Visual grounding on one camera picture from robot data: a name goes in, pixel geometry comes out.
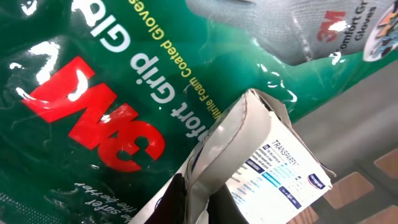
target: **plastic wrapper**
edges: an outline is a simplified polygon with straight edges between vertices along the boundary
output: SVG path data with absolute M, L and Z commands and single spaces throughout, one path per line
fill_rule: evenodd
M 127 223 L 244 90 L 296 121 L 396 29 L 393 0 L 0 2 L 0 220 Z

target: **blue logo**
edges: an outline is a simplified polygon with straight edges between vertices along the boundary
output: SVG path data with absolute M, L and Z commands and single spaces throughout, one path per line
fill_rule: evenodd
M 308 176 L 308 181 L 312 186 L 315 188 L 322 190 L 325 187 L 325 184 L 321 182 L 321 180 L 315 175 L 315 174 L 310 174 Z

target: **3m logo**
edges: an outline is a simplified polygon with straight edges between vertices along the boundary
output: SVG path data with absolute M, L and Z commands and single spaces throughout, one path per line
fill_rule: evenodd
M 94 74 L 81 57 L 76 57 L 22 102 L 48 123 L 85 110 L 69 137 L 89 150 L 98 146 L 101 160 L 115 170 L 140 170 L 133 160 L 119 159 L 118 152 L 123 150 L 132 156 L 139 150 L 134 141 L 145 137 L 149 142 L 145 151 L 156 160 L 164 151 L 164 138 L 152 125 L 133 121 L 138 113 L 128 104 L 105 115 L 117 96 L 105 83 L 87 88 L 87 80 Z M 117 137 L 110 138 L 116 132 Z
M 346 12 L 344 11 L 327 11 L 325 14 L 326 22 L 322 22 L 318 32 L 318 40 L 331 42 L 336 39 L 338 30 L 330 29 L 333 24 L 343 21 Z

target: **glove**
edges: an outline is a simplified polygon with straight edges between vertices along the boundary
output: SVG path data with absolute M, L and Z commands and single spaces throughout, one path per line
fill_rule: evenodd
M 364 49 L 395 0 L 187 0 L 195 14 L 244 29 L 279 60 L 298 65 Z

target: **gray surface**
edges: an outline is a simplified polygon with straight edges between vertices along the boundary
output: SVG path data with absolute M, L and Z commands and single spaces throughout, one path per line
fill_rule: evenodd
M 398 61 L 294 125 L 308 148 L 337 174 L 374 150 L 398 147 Z

